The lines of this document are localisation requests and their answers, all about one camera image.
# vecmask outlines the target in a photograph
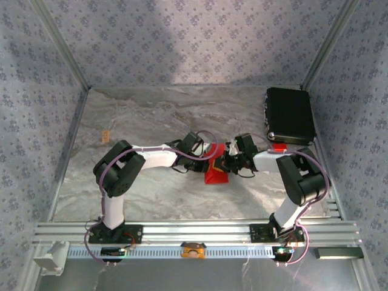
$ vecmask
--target black box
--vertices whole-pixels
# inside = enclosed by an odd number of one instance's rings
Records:
[[[306,91],[269,88],[264,103],[267,138],[307,146],[314,142],[315,128]]]

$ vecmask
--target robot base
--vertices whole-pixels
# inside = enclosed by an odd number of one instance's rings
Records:
[[[271,224],[251,224],[249,225],[251,243],[283,243],[289,236],[293,236],[299,243],[304,242],[303,229],[296,227],[290,231],[283,232],[279,236]]]
[[[123,222],[120,226],[111,230],[104,223],[101,223],[92,229],[89,244],[140,244],[142,234],[142,225],[126,225]]]

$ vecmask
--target table surface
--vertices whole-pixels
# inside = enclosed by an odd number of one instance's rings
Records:
[[[349,260],[318,260],[279,267],[271,259],[133,259],[104,267],[68,259],[61,276],[40,277],[36,291],[359,291]]]
[[[92,170],[119,140],[159,146],[203,129],[221,142],[245,132],[264,135],[265,91],[260,87],[91,90],[59,190],[54,221],[88,221],[101,214],[101,194]],[[110,131],[108,143],[101,141],[103,130]],[[210,142],[211,136],[204,139]],[[259,149],[267,148],[266,142],[255,141]],[[231,174],[228,184],[205,185],[204,174],[154,168],[142,171],[125,194],[124,212],[126,220],[136,221],[268,218],[285,197],[278,173],[259,172],[252,179]],[[308,215],[326,213],[323,202]]]

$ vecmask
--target gray marble floor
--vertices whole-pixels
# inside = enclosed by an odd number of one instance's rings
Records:
[[[87,221],[101,214],[94,165],[119,140],[158,146],[206,129],[221,142],[238,133],[264,133],[265,90],[259,87],[174,87],[89,92],[64,182],[55,221]],[[101,141],[110,130],[111,140]],[[267,144],[257,140],[261,149]],[[205,185],[204,175],[167,168],[142,171],[125,194],[126,220],[267,218],[286,196],[279,174],[255,178],[230,175],[224,185]],[[323,216],[325,203],[310,211]]]

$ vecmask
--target patterned wallpaper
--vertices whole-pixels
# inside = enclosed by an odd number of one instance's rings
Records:
[[[310,94],[347,216],[388,290],[388,2],[361,3]]]
[[[342,0],[45,0],[88,84],[300,84]]]
[[[28,1],[0,2],[0,290],[45,221],[81,89]]]

